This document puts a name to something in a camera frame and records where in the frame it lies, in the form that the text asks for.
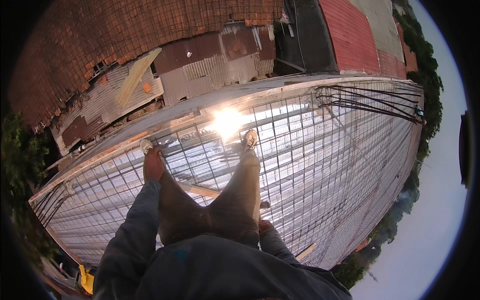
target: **dark jacket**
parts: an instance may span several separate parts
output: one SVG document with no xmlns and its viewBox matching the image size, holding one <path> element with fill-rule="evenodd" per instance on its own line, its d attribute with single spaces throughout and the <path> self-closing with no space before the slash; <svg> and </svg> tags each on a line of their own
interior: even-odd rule
<svg viewBox="0 0 480 300">
<path fill-rule="evenodd" d="M 262 250 L 201 235 L 155 251 L 159 191 L 144 185 L 108 243 L 94 299 L 351 299 L 331 272 L 301 265 L 274 228 Z"/>
</svg>

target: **hand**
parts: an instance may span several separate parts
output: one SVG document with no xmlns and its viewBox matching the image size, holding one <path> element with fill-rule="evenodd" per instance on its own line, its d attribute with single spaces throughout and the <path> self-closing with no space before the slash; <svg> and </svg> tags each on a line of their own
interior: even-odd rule
<svg viewBox="0 0 480 300">
<path fill-rule="evenodd" d="M 258 222 L 258 233 L 262 234 L 264 231 L 267 231 L 268 229 L 273 228 L 272 223 L 270 223 L 269 220 L 261 220 Z"/>
<path fill-rule="evenodd" d="M 158 147 L 149 149 L 145 156 L 145 182 L 149 179 L 160 181 L 160 178 L 162 177 L 165 167 L 163 166 L 161 159 L 158 157 L 158 152 L 160 152 L 160 148 Z"/>
</svg>

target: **khaki pants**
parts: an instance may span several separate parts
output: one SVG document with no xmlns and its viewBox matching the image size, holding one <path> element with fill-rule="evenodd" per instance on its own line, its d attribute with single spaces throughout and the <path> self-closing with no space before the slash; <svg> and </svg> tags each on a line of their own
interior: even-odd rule
<svg viewBox="0 0 480 300">
<path fill-rule="evenodd" d="M 195 202 L 168 174 L 160 179 L 158 231 L 167 246 L 201 234 L 212 234 L 257 247 L 260 216 L 260 162 L 245 152 L 233 177 L 207 207 Z"/>
</svg>

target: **white sneaker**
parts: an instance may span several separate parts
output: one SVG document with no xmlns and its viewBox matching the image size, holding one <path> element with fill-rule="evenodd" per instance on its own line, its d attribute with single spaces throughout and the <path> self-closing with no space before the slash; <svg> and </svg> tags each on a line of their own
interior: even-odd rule
<svg viewBox="0 0 480 300">
<path fill-rule="evenodd" d="M 148 153 L 148 150 L 153 149 L 153 144 L 151 141 L 143 139 L 140 141 L 140 149 L 146 155 Z"/>
<path fill-rule="evenodd" d="M 258 134 L 257 131 L 254 129 L 250 129 L 247 131 L 245 136 L 243 137 L 242 144 L 243 144 L 243 151 L 247 152 L 250 150 L 255 149 L 255 144 L 258 141 Z"/>
</svg>

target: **sky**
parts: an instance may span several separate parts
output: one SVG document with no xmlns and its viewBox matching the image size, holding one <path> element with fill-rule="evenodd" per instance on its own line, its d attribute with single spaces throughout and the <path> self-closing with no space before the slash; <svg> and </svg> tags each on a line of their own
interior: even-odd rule
<svg viewBox="0 0 480 300">
<path fill-rule="evenodd" d="M 444 84 L 440 94 L 443 116 L 440 131 L 430 140 L 431 154 L 419 175 L 420 198 L 411 215 L 404 215 L 391 244 L 382 246 L 378 260 L 370 266 L 378 283 L 366 275 L 350 292 L 355 300 L 419 299 L 446 260 L 458 233 L 467 190 L 460 184 L 458 135 L 460 116 L 467 109 L 458 68 L 439 29 L 416 0 L 410 5 L 433 45 L 437 72 Z"/>
</svg>

